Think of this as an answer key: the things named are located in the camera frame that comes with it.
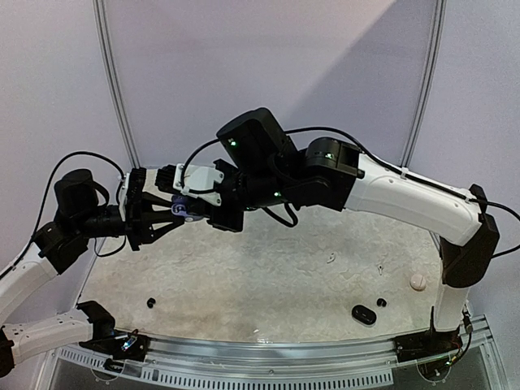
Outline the purple earbud charging case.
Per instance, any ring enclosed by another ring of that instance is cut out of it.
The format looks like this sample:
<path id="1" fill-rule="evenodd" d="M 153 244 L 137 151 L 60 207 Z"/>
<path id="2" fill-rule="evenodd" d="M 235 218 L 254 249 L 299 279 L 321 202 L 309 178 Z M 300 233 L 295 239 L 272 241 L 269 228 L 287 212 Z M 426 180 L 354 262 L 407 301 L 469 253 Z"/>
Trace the purple earbud charging case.
<path id="1" fill-rule="evenodd" d="M 189 210 L 191 197 L 173 195 L 171 198 L 171 212 L 174 216 L 182 217 L 186 223 L 197 222 L 203 219 L 202 216 Z"/>

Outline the purple chrome earbud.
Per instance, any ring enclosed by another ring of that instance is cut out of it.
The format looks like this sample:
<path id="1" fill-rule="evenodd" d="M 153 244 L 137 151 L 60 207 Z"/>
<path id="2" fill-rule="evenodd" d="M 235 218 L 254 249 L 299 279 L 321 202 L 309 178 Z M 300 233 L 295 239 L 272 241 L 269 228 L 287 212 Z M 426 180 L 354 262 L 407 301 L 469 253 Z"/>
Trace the purple chrome earbud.
<path id="1" fill-rule="evenodd" d="M 187 215 L 186 207 L 183 204 L 173 204 L 171 207 L 173 215 L 185 217 Z"/>

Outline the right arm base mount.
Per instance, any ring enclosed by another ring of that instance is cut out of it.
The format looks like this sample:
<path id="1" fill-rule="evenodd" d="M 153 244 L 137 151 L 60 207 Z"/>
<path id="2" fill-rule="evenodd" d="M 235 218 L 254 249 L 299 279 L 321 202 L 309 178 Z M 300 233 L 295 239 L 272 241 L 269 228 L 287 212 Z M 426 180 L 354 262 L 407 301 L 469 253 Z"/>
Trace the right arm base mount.
<path id="1" fill-rule="evenodd" d="M 396 336 L 393 338 L 398 362 L 409 362 L 447 353 L 461 348 L 460 327 L 454 331 L 440 332 L 429 328 L 426 331 Z"/>

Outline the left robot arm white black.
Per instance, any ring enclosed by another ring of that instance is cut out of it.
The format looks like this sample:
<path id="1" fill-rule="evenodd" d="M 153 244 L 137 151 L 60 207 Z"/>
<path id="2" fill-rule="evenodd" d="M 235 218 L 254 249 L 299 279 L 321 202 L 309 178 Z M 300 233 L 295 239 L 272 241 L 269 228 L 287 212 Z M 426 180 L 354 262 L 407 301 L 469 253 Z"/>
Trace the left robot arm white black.
<path id="1" fill-rule="evenodd" d="M 6 323 L 28 297 L 69 269 L 88 250 L 90 240 L 123 236 L 137 251 L 184 224 L 184 217 L 172 213 L 170 201 L 144 191 L 145 179 L 144 168 L 130 172 L 121 205 L 109 203 L 109 193 L 86 168 L 70 171 L 55 183 L 54 219 L 37 229 L 29 247 L 1 273 L 2 376 L 27 358 L 74 343 L 115 360 L 145 360 L 150 338 L 116 330 L 115 319 L 95 301 L 46 320 Z"/>

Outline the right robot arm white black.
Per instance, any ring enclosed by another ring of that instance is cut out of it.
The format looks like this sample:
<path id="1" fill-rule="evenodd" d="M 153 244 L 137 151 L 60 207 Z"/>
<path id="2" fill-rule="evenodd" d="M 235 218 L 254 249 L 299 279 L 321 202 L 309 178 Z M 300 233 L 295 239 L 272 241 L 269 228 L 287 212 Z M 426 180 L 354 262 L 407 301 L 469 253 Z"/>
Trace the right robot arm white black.
<path id="1" fill-rule="evenodd" d="M 437 234 L 441 282 L 433 326 L 419 343 L 428 354 L 450 343 L 470 287 L 484 277 L 500 238 L 481 187 L 451 188 L 410 174 L 357 141 L 337 140 L 334 129 L 298 149 L 267 108 L 239 115 L 216 136 L 230 162 L 215 165 L 223 173 L 209 215 L 215 228 L 240 232 L 247 210 L 284 204 L 368 212 Z"/>

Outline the black oval charging case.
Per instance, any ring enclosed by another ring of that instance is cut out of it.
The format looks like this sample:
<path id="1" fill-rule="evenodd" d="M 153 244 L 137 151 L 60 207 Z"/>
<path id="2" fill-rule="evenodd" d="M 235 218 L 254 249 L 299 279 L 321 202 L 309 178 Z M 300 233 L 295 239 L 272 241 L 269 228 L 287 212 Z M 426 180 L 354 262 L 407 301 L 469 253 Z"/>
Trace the black oval charging case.
<path id="1" fill-rule="evenodd" d="M 377 320 L 377 314 L 364 305 L 355 305 L 351 310 L 351 315 L 356 321 L 366 326 L 374 325 Z"/>

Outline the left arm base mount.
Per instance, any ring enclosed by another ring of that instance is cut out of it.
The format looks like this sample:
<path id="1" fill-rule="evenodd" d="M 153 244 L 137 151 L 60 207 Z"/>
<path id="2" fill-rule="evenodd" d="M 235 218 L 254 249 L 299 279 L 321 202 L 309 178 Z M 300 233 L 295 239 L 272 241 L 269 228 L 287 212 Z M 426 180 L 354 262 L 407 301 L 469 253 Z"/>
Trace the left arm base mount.
<path id="1" fill-rule="evenodd" d="M 149 351 L 151 339 L 134 331 L 120 331 L 109 323 L 97 323 L 93 326 L 93 337 L 79 342 L 79 346 L 94 352 L 104 353 L 113 360 L 132 360 L 143 362 Z"/>

